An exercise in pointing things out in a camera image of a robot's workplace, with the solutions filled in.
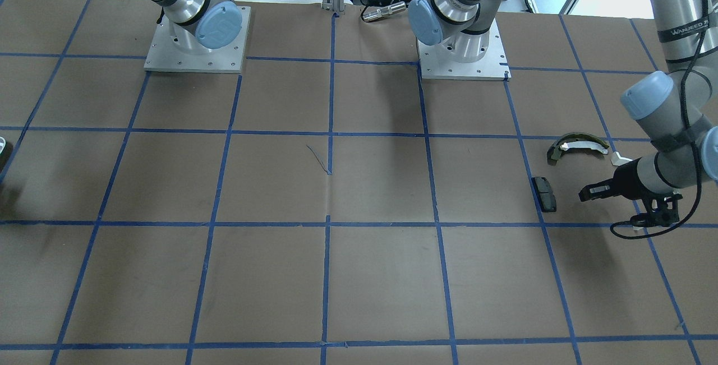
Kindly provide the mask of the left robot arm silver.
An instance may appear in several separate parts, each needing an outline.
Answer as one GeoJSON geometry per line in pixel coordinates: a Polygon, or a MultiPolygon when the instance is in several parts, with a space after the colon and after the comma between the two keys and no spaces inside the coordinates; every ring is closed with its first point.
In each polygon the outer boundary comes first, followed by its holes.
{"type": "MultiPolygon", "coordinates": [[[[411,30],[424,45],[438,45],[477,23],[481,2],[412,0],[411,30]]],[[[716,181],[716,127],[702,112],[716,97],[716,15],[710,0],[651,4],[668,71],[644,77],[620,101],[656,151],[619,166],[611,179],[588,184],[579,192],[581,201],[662,199],[716,181]]]]}

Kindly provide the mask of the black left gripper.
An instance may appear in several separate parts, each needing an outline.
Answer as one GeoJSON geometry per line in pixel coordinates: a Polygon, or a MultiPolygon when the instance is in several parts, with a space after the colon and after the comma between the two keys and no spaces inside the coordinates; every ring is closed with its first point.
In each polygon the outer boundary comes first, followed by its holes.
{"type": "Polygon", "coordinates": [[[584,186],[579,192],[581,202],[595,201],[606,197],[623,196],[626,198],[644,198],[654,196],[639,178],[639,161],[630,161],[618,166],[610,183],[594,183],[584,186]]]}

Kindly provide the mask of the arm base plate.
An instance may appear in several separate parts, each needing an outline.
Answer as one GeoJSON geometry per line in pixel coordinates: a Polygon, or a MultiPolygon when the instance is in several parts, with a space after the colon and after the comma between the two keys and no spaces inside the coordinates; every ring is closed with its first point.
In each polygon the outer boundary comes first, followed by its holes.
{"type": "Polygon", "coordinates": [[[210,50],[169,18],[157,25],[145,58],[144,69],[159,73],[236,73],[243,71],[252,9],[239,6],[242,27],[225,47],[210,50]]]}
{"type": "Polygon", "coordinates": [[[458,33],[438,45],[417,42],[421,76],[431,80],[505,81],[512,77],[498,24],[479,35],[458,33]]]}

